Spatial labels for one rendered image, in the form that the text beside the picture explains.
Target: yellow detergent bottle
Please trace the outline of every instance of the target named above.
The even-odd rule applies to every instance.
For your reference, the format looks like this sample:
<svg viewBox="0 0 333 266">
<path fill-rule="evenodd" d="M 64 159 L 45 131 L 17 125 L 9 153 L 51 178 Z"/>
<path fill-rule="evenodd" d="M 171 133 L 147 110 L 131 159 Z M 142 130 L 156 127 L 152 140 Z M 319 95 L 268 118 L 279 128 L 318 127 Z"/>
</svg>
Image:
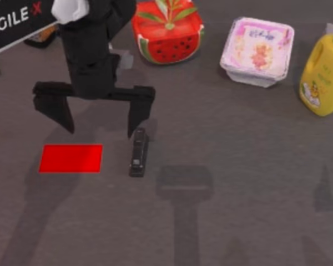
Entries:
<svg viewBox="0 0 333 266">
<path fill-rule="evenodd" d="M 333 35 L 316 43 L 302 74 L 300 97 L 319 116 L 333 112 Z"/>
</svg>

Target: gray table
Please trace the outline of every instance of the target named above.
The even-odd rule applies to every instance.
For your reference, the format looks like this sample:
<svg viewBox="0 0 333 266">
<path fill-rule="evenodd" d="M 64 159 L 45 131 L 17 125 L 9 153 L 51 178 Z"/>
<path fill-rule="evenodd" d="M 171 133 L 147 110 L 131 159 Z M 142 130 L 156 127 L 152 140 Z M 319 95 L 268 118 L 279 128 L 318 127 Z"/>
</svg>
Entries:
<svg viewBox="0 0 333 266">
<path fill-rule="evenodd" d="M 136 55 L 121 85 L 157 90 L 143 179 L 128 177 L 128 104 L 71 100 L 73 136 L 34 111 L 37 80 L 68 81 L 60 40 L 0 55 L 0 266 L 333 266 L 333 115 L 316 117 L 296 94 L 333 0 L 196 3 L 206 36 L 190 62 L 145 63 L 130 26 L 113 42 Z M 238 16 L 295 28 L 276 87 L 219 70 Z M 101 173 L 37 174 L 43 145 L 66 142 L 103 143 Z"/>
</svg>

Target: red rectangle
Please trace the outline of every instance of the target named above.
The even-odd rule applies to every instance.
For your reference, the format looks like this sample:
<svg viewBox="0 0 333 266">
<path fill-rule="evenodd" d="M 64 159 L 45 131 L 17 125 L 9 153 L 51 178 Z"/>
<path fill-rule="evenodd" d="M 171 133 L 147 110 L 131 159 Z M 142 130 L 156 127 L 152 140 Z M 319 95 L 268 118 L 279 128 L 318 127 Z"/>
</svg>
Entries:
<svg viewBox="0 0 333 266">
<path fill-rule="evenodd" d="M 45 145 L 39 173 L 100 173 L 102 145 Z"/>
</svg>

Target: watermelon slice print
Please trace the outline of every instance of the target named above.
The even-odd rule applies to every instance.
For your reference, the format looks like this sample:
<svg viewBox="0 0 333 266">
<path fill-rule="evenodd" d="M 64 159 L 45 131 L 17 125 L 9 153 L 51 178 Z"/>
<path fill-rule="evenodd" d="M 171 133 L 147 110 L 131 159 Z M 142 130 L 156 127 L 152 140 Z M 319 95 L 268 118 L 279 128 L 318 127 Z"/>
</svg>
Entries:
<svg viewBox="0 0 333 266">
<path fill-rule="evenodd" d="M 192 57 L 204 35 L 203 22 L 190 0 L 138 3 L 132 25 L 142 56 L 161 65 Z"/>
</svg>

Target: white and pink container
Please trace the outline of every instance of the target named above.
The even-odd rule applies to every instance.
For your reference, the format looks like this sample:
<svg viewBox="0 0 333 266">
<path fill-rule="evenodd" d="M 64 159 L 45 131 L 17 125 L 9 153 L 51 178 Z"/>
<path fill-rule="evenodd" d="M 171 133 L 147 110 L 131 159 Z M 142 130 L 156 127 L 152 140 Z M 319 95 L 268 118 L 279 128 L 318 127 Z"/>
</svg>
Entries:
<svg viewBox="0 0 333 266">
<path fill-rule="evenodd" d="M 228 36 L 220 65 L 230 79 L 270 87 L 286 78 L 294 29 L 285 24 L 238 18 Z"/>
</svg>

